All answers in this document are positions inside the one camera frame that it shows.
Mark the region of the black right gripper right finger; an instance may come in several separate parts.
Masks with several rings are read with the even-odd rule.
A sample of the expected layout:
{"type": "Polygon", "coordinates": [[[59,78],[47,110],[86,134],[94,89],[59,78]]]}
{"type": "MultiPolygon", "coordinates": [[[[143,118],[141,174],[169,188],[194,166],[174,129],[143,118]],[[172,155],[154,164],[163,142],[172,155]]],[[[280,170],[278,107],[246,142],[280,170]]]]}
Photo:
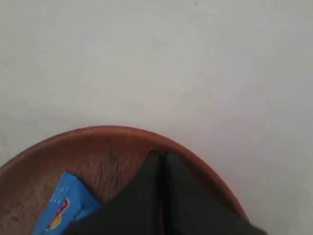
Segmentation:
{"type": "Polygon", "coordinates": [[[162,156],[161,198],[166,235],[264,235],[219,204],[195,180],[179,155],[162,156]]]}

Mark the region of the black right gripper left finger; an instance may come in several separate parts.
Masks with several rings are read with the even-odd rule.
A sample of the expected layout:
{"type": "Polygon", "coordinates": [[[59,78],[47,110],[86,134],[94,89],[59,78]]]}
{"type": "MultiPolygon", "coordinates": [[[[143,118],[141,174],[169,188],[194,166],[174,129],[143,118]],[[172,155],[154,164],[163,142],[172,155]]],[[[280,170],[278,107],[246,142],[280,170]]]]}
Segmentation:
{"type": "Polygon", "coordinates": [[[160,235],[161,154],[150,151],[134,178],[92,214],[73,222],[65,235],[160,235]]]}

